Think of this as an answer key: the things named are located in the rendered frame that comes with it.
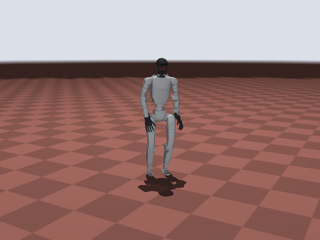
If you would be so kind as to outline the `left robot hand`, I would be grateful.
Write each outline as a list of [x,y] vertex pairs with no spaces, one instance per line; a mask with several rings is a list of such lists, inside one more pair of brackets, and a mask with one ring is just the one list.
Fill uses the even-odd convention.
[[182,120],[181,120],[181,118],[180,118],[180,115],[178,115],[176,112],[174,113],[174,116],[175,116],[175,118],[177,119],[177,125],[178,125],[178,123],[179,123],[179,130],[182,130],[183,129],[183,124],[182,124]]

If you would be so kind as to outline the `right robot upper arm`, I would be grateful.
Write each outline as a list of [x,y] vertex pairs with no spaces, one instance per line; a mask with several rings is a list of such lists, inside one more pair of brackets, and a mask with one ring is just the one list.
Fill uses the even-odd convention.
[[142,89],[141,89],[140,98],[141,98],[141,96],[144,96],[145,97],[145,102],[148,101],[148,97],[146,96],[146,94],[148,92],[149,85],[152,83],[152,80],[153,80],[153,77],[146,77],[143,80],[143,85],[142,85]]

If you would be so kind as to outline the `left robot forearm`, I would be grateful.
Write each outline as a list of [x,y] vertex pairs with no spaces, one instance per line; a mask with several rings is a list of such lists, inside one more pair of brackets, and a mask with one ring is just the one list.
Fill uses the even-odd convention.
[[[179,99],[179,95],[177,95],[177,101],[173,102],[173,111],[174,111],[174,113],[177,113],[178,116],[180,115],[179,114],[179,111],[180,111],[179,104],[180,104],[180,99]],[[174,116],[174,113],[173,113],[173,116]]]

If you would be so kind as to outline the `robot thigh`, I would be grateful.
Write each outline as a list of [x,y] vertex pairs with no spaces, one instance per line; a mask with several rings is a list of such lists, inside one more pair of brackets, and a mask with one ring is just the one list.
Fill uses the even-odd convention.
[[[156,121],[155,121],[155,115],[154,114],[152,114],[152,115],[150,115],[150,120],[154,123],[154,124],[156,124]],[[144,120],[144,121],[146,121],[146,120]],[[147,127],[147,126],[146,126]],[[149,127],[149,126],[148,126]],[[151,130],[150,130],[150,127],[149,127],[149,131],[148,131],[148,127],[147,127],[147,131],[146,131],[146,134],[147,134],[147,147],[148,147],[148,150],[149,150],[149,152],[150,151],[153,151],[153,153],[156,151],[156,148],[155,148],[155,131],[156,131],[156,127],[152,124],[152,127],[153,127],[153,129],[154,129],[154,131],[153,131],[153,129],[152,129],[152,127],[151,127],[151,130],[152,130],[152,132],[151,132]]]
[[176,131],[176,118],[167,113],[166,114],[166,137],[167,141],[164,144],[164,150],[168,152],[170,149],[173,149],[174,139],[175,139],[175,131]]

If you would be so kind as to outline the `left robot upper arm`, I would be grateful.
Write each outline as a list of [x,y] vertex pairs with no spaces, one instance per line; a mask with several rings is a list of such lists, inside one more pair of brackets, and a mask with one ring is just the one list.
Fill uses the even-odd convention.
[[178,80],[174,77],[170,77],[171,78],[171,84],[172,84],[172,100],[173,101],[178,101]]

